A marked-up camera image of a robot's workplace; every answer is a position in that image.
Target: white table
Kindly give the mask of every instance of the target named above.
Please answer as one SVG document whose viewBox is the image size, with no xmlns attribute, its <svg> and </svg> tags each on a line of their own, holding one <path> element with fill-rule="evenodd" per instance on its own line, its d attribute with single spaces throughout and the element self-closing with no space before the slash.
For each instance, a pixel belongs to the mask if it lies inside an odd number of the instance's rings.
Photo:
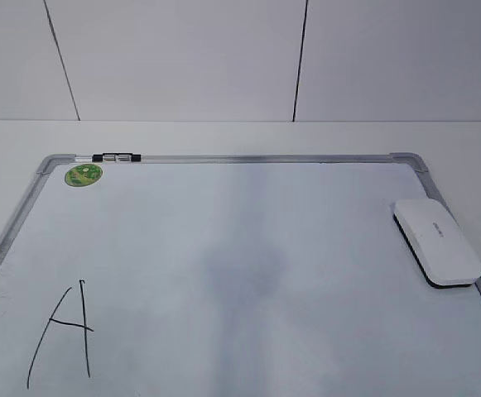
<svg viewBox="0 0 481 397">
<path fill-rule="evenodd" d="M 481 258 L 481 122 L 0 122 L 0 233 L 49 154 L 422 156 Z"/>
</svg>

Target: white eraser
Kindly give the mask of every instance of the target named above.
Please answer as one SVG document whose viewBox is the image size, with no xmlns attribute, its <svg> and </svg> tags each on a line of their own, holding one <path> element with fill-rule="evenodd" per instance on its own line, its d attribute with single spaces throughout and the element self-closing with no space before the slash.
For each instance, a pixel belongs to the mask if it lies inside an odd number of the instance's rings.
<svg viewBox="0 0 481 397">
<path fill-rule="evenodd" d="M 398 200 L 394 213 L 432 284 L 471 285 L 481 277 L 479 258 L 441 203 L 431 198 Z"/>
</svg>

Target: whiteboard surface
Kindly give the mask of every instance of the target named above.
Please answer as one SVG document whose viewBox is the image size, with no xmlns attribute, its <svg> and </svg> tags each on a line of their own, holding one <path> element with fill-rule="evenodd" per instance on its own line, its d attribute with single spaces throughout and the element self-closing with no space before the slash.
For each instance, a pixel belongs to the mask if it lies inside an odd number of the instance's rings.
<svg viewBox="0 0 481 397">
<path fill-rule="evenodd" d="M 407 165 L 58 166 L 0 267 L 0 396 L 481 395 L 481 298 L 392 220 Z M 78 280 L 86 280 L 89 358 Z"/>
</svg>

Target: whiteboard frame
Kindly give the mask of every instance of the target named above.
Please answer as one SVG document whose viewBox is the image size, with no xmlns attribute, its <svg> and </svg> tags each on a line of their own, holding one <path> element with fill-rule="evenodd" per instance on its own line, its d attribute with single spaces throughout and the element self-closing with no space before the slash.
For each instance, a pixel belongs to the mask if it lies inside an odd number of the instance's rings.
<svg viewBox="0 0 481 397">
<path fill-rule="evenodd" d="M 0 265 L 22 224 L 28 217 L 34 203 L 52 171 L 57 165 L 93 162 L 91 155 L 49 155 L 40 164 L 14 214 L 0 236 Z M 424 160 L 415 153 L 391 153 L 389 155 L 143 155 L 141 164 L 201 164 L 201 163 L 399 163 L 408 164 L 416 173 L 430 199 L 442 203 L 451 213 L 448 205 L 435 186 Z M 476 281 L 481 294 L 481 278 Z"/>
</svg>

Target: green sticker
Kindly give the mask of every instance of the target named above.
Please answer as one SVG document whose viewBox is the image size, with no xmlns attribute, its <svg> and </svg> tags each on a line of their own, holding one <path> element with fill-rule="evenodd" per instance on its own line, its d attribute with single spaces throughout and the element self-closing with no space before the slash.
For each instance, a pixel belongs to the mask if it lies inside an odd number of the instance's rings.
<svg viewBox="0 0 481 397">
<path fill-rule="evenodd" d="M 81 164 L 65 174 L 65 182 L 76 188 L 94 184 L 102 176 L 102 169 L 95 164 Z"/>
</svg>

